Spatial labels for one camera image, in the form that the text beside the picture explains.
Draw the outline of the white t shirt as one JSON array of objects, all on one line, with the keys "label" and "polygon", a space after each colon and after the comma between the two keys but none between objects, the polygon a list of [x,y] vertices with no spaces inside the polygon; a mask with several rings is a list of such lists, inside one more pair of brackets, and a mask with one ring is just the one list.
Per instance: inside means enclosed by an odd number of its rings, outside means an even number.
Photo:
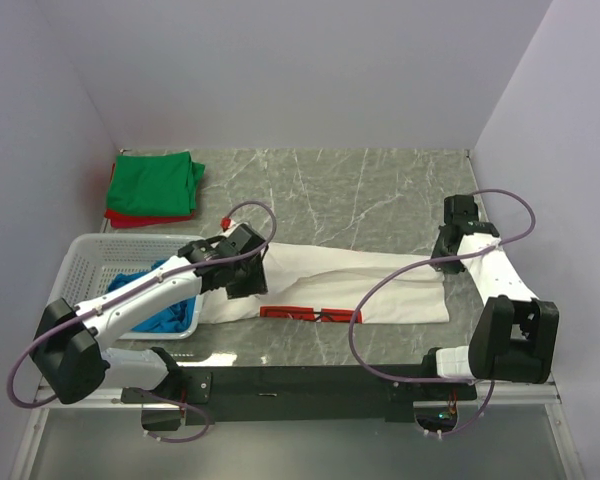
[{"label": "white t shirt", "polygon": [[[421,255],[272,243],[264,257],[268,293],[234,300],[223,290],[206,293],[198,321],[222,324],[269,317],[347,323],[372,287],[422,259]],[[372,295],[357,321],[447,323],[443,275],[429,266],[400,275]]]}]

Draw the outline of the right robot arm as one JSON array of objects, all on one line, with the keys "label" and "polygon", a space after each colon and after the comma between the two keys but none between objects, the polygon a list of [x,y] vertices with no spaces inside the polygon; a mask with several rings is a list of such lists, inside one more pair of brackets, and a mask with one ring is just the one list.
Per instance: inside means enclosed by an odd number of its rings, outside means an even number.
[{"label": "right robot arm", "polygon": [[495,225],[480,218],[472,195],[444,199],[433,268],[445,275],[468,273],[483,309],[468,345],[433,353],[440,378],[542,384],[550,376],[559,310],[526,286],[502,244]]}]

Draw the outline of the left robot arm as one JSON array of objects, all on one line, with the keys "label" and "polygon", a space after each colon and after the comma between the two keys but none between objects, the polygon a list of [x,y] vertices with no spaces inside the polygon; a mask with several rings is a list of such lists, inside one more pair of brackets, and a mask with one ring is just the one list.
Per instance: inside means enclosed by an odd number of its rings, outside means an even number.
[{"label": "left robot arm", "polygon": [[268,242],[239,223],[194,240],[141,277],[77,305],[59,298],[43,310],[30,357],[63,404],[77,403],[104,384],[154,390],[177,374],[156,348],[115,348],[124,334],[163,310],[223,289],[230,299],[267,291],[263,252]]}]

